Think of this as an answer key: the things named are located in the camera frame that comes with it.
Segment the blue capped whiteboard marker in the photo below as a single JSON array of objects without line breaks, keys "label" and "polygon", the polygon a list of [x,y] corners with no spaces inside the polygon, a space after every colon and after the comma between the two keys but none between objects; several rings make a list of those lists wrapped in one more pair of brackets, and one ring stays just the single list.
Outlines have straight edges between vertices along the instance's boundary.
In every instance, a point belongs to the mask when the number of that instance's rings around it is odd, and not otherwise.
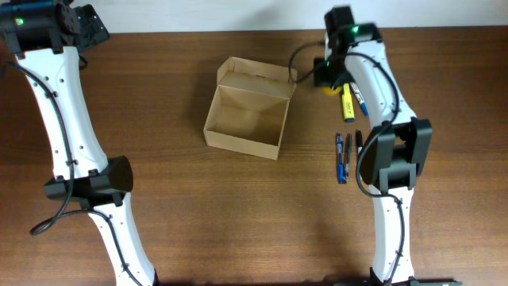
[{"label": "blue capped whiteboard marker", "polygon": [[356,97],[356,100],[360,104],[360,108],[361,108],[362,112],[367,117],[368,116],[368,109],[367,109],[367,106],[365,104],[364,97],[362,96],[362,94],[360,92],[360,89],[358,88],[357,84],[354,83],[354,82],[350,83],[350,87],[352,88],[352,91],[353,91],[353,94]]}]

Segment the yellow tape roll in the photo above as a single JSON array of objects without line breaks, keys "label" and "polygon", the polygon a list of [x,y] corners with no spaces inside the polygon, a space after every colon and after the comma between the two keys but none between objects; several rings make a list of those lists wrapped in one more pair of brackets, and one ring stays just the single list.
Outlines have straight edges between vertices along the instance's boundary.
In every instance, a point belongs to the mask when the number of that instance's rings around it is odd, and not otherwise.
[{"label": "yellow tape roll", "polygon": [[323,87],[322,90],[328,96],[336,96],[342,92],[342,87],[335,87],[335,88]]}]

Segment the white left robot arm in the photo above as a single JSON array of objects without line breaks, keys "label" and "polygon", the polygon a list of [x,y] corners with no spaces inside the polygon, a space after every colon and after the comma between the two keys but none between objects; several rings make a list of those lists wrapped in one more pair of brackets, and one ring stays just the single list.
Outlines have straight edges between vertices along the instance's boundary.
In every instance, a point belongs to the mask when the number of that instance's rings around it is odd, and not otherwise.
[{"label": "white left robot arm", "polygon": [[29,232],[87,214],[102,236],[118,285],[158,285],[132,212],[133,170],[125,156],[107,157],[94,133],[80,72],[83,52],[110,38],[92,5],[69,1],[6,1],[1,38],[35,95],[52,150],[53,177],[44,185],[60,209]]}]

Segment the brown cardboard box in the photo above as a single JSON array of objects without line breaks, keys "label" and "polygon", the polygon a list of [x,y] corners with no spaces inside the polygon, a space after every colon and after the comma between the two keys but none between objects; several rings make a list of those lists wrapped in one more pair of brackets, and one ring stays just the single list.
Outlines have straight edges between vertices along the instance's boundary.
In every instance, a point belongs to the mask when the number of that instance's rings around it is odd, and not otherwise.
[{"label": "brown cardboard box", "polygon": [[208,146],[277,160],[298,73],[231,56],[217,70],[217,87],[203,133]]}]

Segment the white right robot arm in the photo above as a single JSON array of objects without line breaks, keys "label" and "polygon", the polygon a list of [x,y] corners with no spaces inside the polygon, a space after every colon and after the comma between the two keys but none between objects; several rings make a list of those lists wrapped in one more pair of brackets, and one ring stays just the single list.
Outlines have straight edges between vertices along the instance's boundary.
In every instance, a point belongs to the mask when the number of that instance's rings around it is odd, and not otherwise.
[{"label": "white right robot arm", "polygon": [[355,177],[372,199],[375,254],[367,285],[455,285],[451,278],[419,280],[410,257],[410,204],[433,135],[400,91],[373,23],[357,23],[349,6],[324,16],[325,55],[314,61],[314,84],[335,89],[355,83],[371,131],[358,154]]}]

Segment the yellow highlighter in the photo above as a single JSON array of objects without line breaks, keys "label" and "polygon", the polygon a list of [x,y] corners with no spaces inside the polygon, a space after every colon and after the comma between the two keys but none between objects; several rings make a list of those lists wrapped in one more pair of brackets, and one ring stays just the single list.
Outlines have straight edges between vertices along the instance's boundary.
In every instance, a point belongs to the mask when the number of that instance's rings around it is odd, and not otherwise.
[{"label": "yellow highlighter", "polygon": [[345,83],[342,86],[343,94],[342,94],[342,106],[344,111],[344,120],[346,122],[353,122],[355,120],[354,108],[352,104],[352,94],[350,91],[350,86],[348,83]]}]

